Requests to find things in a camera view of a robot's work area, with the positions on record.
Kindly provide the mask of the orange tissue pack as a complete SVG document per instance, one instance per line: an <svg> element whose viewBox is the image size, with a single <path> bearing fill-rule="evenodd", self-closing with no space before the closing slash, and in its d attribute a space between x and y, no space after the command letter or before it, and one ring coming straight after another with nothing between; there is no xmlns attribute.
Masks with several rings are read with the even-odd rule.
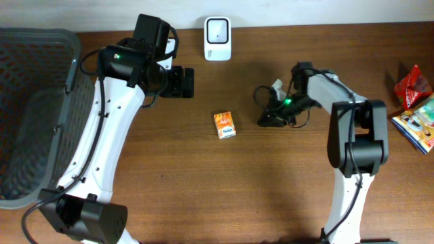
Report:
<svg viewBox="0 0 434 244"><path fill-rule="evenodd" d="M230 138L236 135L237 132L230 111L215 114L214 122L219 139Z"/></svg>

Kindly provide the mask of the yellow snack bag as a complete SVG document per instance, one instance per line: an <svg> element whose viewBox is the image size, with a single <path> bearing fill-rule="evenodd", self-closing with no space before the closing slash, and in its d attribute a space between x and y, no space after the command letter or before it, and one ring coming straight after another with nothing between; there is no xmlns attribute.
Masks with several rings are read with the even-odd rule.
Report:
<svg viewBox="0 0 434 244"><path fill-rule="evenodd" d="M415 114L415 111L429 100L433 94L410 110L402 112L391 119L396 128L424 155L433 149L433 127L425 125Z"/></svg>

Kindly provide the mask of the red snack bag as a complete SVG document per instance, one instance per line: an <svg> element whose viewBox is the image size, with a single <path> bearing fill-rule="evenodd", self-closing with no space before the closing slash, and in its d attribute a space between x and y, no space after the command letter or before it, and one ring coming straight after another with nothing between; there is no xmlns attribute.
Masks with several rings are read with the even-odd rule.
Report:
<svg viewBox="0 0 434 244"><path fill-rule="evenodd" d="M415 64L411 71L395 85L393 91L402 107L409 110L422 99L428 98L433 93L433 88L421 72L419 65Z"/></svg>

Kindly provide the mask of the green tissue pack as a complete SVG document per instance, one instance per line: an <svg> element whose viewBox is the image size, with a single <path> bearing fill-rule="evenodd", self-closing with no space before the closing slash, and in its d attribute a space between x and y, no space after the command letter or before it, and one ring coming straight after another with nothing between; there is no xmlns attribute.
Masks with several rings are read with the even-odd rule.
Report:
<svg viewBox="0 0 434 244"><path fill-rule="evenodd" d="M433 100L429 100L415 111L416 116L427 126L433 127Z"/></svg>

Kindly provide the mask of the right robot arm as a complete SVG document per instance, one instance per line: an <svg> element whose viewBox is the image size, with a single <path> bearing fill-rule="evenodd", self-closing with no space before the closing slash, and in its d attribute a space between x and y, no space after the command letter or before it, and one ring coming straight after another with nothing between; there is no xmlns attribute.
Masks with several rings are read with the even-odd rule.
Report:
<svg viewBox="0 0 434 244"><path fill-rule="evenodd" d="M320 243L360 243L366 198L379 169L389 157L385 103L356 94L330 69L299 62L291 69L286 91L281 80L258 86L269 93L257 121L261 127L299 129L296 118L312 108L330 115L328 161L334 169L334 191Z"/></svg>

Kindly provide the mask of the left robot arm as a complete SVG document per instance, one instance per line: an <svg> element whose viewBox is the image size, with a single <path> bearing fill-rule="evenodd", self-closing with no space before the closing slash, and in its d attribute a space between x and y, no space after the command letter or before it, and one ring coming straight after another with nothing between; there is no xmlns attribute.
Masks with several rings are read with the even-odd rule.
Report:
<svg viewBox="0 0 434 244"><path fill-rule="evenodd" d="M139 15L134 33L98 50L94 100L78 147L40 212L56 232L81 243L133 243L128 210L114 204L113 183L129 128L158 98L192 98L194 70L174 66L179 38L161 18Z"/></svg>

